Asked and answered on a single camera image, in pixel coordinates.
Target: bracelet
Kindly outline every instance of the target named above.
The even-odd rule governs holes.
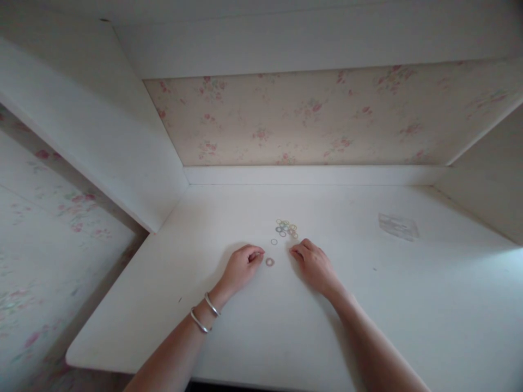
[[[220,317],[221,316],[221,313],[218,311],[218,309],[216,309],[214,307],[214,305],[211,303],[211,300],[209,299],[209,293],[206,292],[205,293],[205,300],[207,301],[207,303],[209,304],[209,306],[211,307],[212,311],[214,312],[214,314],[216,315],[216,317]]]
[[[198,327],[200,327],[200,329],[202,330],[203,333],[211,332],[212,331],[212,327],[210,329],[207,329],[202,323],[200,323],[200,320],[198,320],[196,318],[196,316],[194,315],[194,310],[195,309],[196,309],[196,307],[192,307],[191,308],[191,317],[194,320],[194,322],[198,325]]]

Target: white shelf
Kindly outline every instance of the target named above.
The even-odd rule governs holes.
[[[385,233],[379,212],[413,219],[420,238]],[[324,249],[432,390],[518,388],[523,250],[431,187],[190,186],[83,327],[68,363],[136,372],[218,280],[231,251],[251,242],[276,263],[263,264],[223,309],[194,376],[276,389],[354,389],[341,325],[296,275],[287,251],[294,241],[278,237],[278,218]]]

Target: wall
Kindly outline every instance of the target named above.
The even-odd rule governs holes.
[[[143,227],[158,231],[187,179],[110,24],[0,7],[0,102]]]
[[[523,106],[461,156],[436,187],[523,246]]]
[[[145,86],[186,166],[444,165],[523,100],[523,57]]]
[[[209,7],[214,10],[211,19],[173,22],[180,14],[191,18],[191,13],[169,12],[172,10],[169,9],[163,12],[162,21],[151,22],[152,13],[162,13],[162,3],[149,2],[152,11],[138,14],[134,20],[137,26],[115,28],[129,62],[141,79],[523,55],[521,14],[513,0],[399,0],[375,4],[363,1],[365,5],[317,10],[307,10],[308,5],[300,2],[299,10],[291,12],[268,7],[262,15],[245,15],[250,10],[256,12],[248,4],[233,12],[238,15],[235,17],[220,17],[227,11],[218,12],[216,8],[227,10],[227,5],[229,9],[236,8],[240,2],[231,5],[231,0],[216,0]],[[192,3],[193,7],[208,8],[205,0]],[[207,10],[198,16],[210,18]]]
[[[0,109],[0,390],[113,390],[64,355],[147,233]]]

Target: white wall panel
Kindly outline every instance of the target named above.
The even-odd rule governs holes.
[[[157,232],[187,179],[111,26],[17,6],[0,14],[0,101]]]

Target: white shelf board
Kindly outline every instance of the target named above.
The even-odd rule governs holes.
[[[413,219],[420,238],[385,233],[379,212]],[[190,186],[69,347],[67,362],[136,372],[217,282],[231,252],[254,243],[276,263],[262,264],[223,309],[193,375],[264,388],[354,390],[341,324],[297,276],[288,254],[296,241],[278,237],[278,218],[323,248],[432,390],[521,386],[523,250],[432,187]]]
[[[520,56],[510,0],[397,1],[116,26],[141,79],[258,74]]]
[[[193,185],[432,185],[445,166],[188,166]]]

